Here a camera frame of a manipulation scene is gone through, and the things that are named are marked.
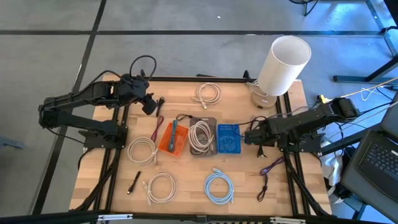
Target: gray floor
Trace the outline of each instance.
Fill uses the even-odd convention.
[[[0,1],[0,29],[91,29],[99,0]],[[391,15],[382,0],[374,7],[386,26]],[[100,30],[377,30],[363,2],[321,1],[308,16],[303,7],[288,0],[144,1],[108,0]],[[398,43],[398,33],[391,32]],[[246,69],[259,73],[273,36],[97,36],[83,79],[86,85],[99,72],[128,71],[131,60],[151,54],[158,61],[155,75],[241,77]],[[328,98],[344,95],[369,85],[337,84],[333,75],[366,76],[391,59],[385,41],[378,37],[301,37],[312,48],[312,58],[299,76],[307,102],[319,94]],[[37,107],[47,96],[71,90],[87,43],[87,36],[0,35],[0,136],[23,141],[22,150],[0,150],[0,217],[29,213],[54,136],[37,123]],[[150,60],[137,63],[135,72],[152,69]],[[398,70],[389,77],[398,76]],[[362,101],[350,97],[360,110],[388,99],[372,95]],[[75,114],[90,117],[92,107],[78,108]],[[361,123],[371,126],[382,113]],[[331,125],[326,136],[337,130]],[[346,135],[361,130],[352,127]],[[68,135],[80,138],[74,129]],[[45,203],[44,212],[68,209],[77,174],[81,146],[66,140]],[[350,218],[353,211],[344,204],[333,205],[333,213]],[[367,208],[364,220],[389,222]]]

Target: lamp base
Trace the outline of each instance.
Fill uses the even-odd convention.
[[[276,103],[276,96],[260,96],[257,93],[253,92],[251,93],[251,102],[256,106],[257,108],[260,108],[262,110],[269,109],[273,107]]]

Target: laptop keyboard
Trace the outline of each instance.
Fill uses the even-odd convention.
[[[372,142],[365,161],[398,181],[398,153]]]

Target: laptop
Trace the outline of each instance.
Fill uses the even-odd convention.
[[[398,100],[398,93],[393,101]],[[379,132],[368,130],[355,150],[341,184],[398,223],[398,106],[389,108]]]

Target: light blue cable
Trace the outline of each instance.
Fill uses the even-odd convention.
[[[228,202],[233,203],[234,202],[234,185],[232,183],[232,180],[219,169],[213,168],[213,171],[214,171],[214,174],[209,175],[205,181],[205,193],[206,193],[207,197],[209,197],[209,199],[217,205],[224,205]],[[210,184],[216,178],[222,178],[228,183],[228,187],[229,187],[228,194],[223,198],[214,197],[210,194]]]
[[[169,152],[174,152],[174,147],[175,147],[175,133],[177,132],[177,123],[178,121],[175,119],[173,120],[173,132],[172,132],[172,137],[170,139],[170,144],[169,144]]]

